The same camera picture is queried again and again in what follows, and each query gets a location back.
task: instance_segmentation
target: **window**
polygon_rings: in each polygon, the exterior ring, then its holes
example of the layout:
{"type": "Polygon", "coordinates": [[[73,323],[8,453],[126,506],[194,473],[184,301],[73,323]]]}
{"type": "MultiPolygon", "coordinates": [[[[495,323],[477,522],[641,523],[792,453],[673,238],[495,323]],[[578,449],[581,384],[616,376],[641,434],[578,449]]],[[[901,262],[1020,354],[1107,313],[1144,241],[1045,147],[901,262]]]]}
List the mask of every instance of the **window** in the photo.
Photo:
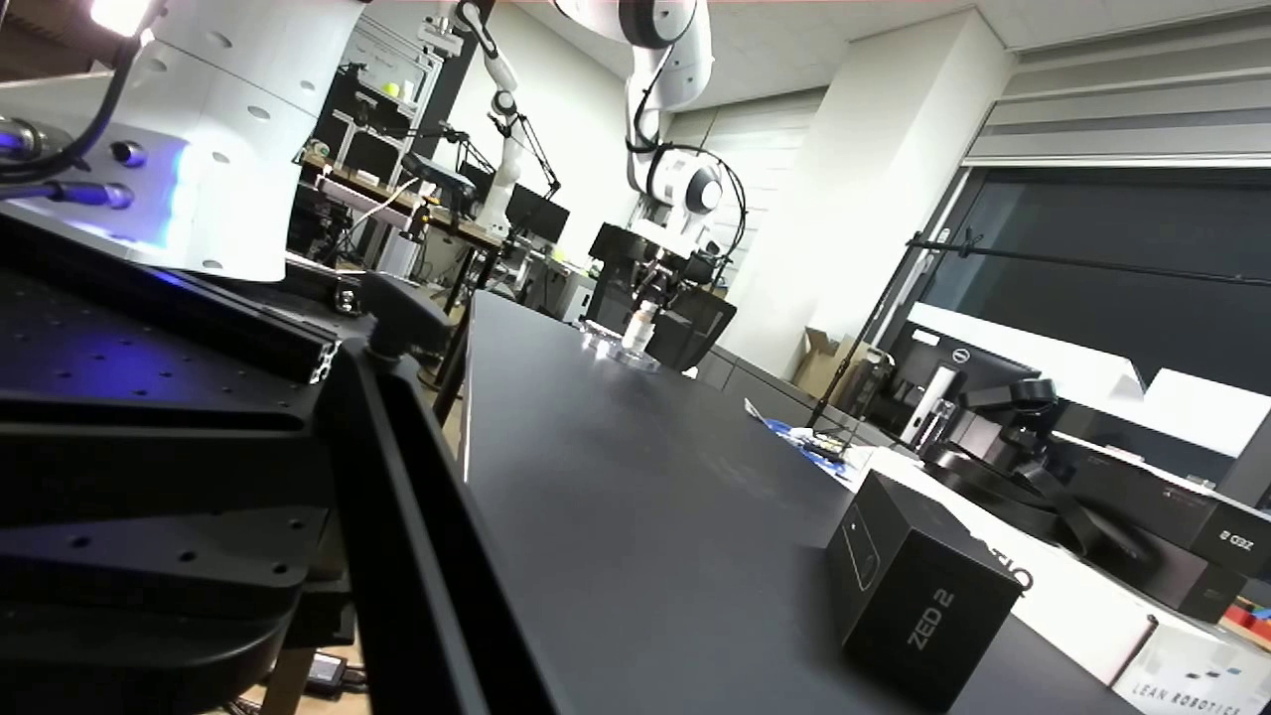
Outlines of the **window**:
{"type": "Polygon", "coordinates": [[[1271,392],[1271,172],[981,172],[923,301],[1271,392]]]}

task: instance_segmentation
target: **robotic arm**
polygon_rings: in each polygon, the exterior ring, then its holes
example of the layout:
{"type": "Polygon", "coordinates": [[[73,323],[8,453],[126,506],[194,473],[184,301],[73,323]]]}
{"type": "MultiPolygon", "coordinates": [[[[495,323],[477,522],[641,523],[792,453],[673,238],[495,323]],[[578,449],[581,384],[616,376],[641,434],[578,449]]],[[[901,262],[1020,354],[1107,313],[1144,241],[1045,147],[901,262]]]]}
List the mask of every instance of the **robotic arm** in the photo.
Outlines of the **robotic arm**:
{"type": "Polygon", "coordinates": [[[554,0],[571,23],[633,48],[627,80],[627,184],[656,213],[665,248],[682,238],[724,204],[709,152],[668,143],[665,110],[687,109],[710,82],[709,0],[554,0]]]}
{"type": "Polygon", "coordinates": [[[487,196],[482,204],[477,228],[487,233],[507,233],[507,204],[526,168],[526,152],[532,152],[532,160],[539,162],[544,178],[550,178],[550,196],[560,189],[560,176],[550,162],[550,152],[539,143],[539,135],[532,130],[529,117],[517,109],[517,70],[507,62],[507,57],[499,53],[499,45],[487,37],[487,23],[482,21],[482,9],[472,0],[461,0],[452,9],[452,23],[461,33],[472,33],[484,70],[495,82],[493,102],[487,102],[487,119],[493,127],[506,135],[506,152],[499,152],[499,168],[487,184],[487,196]]]}
{"type": "MultiPolygon", "coordinates": [[[[92,70],[0,82],[0,213],[142,265],[280,281],[294,155],[362,9],[367,0],[92,0],[92,21],[131,37],[137,53],[117,80],[92,70]]],[[[448,15],[456,0],[417,9],[448,15]]],[[[477,37],[506,95],[507,187],[517,152],[538,138],[495,45],[484,28],[477,37]]]]}

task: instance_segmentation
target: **black tabletop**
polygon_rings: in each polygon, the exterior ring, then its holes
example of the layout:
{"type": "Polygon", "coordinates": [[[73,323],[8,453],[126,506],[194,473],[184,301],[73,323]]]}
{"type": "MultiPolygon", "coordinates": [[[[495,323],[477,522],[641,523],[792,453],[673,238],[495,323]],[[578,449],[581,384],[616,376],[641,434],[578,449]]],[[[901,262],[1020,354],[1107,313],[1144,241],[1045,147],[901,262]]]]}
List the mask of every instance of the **black tabletop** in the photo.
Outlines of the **black tabletop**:
{"type": "MultiPolygon", "coordinates": [[[[731,397],[477,295],[466,482],[571,712],[911,712],[829,637],[852,491],[731,397]]],[[[952,712],[1132,712],[1009,620],[952,712]]]]}

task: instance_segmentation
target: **small black device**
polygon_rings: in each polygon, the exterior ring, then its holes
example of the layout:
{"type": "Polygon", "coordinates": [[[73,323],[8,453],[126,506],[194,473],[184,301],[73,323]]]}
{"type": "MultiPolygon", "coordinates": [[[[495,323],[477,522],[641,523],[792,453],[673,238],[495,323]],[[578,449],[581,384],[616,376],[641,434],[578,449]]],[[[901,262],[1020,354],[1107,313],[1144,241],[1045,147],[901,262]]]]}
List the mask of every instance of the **small black device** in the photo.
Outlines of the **small black device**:
{"type": "Polygon", "coordinates": [[[939,501],[877,473],[826,543],[842,657],[950,712],[1020,597],[992,554],[939,501]]]}

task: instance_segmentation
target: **black box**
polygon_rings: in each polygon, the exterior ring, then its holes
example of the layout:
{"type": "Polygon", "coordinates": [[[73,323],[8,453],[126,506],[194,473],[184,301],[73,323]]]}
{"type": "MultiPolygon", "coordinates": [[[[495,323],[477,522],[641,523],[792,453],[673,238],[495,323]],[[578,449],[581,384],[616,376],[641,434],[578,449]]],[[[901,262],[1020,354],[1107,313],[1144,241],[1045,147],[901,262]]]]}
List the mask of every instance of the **black box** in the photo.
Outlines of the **black box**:
{"type": "Polygon", "coordinates": [[[923,709],[950,709],[1020,585],[964,523],[870,473],[826,543],[842,657],[923,709]]]}
{"type": "Polygon", "coordinates": [[[1144,534],[1139,542],[1153,550],[1157,569],[1149,577],[1124,580],[1124,585],[1132,585],[1149,600],[1160,600],[1164,607],[1175,607],[1181,616],[1221,624],[1222,612],[1234,605],[1234,597],[1247,585],[1247,571],[1221,569],[1221,563],[1212,563],[1181,543],[1168,543],[1153,534],[1144,534]]]}
{"type": "Polygon", "coordinates": [[[1173,542],[1216,569],[1258,577],[1271,563],[1271,522],[1216,491],[1192,491],[1139,466],[1106,458],[1083,444],[1055,441],[1055,461],[1074,469],[1075,501],[1173,542]]]}

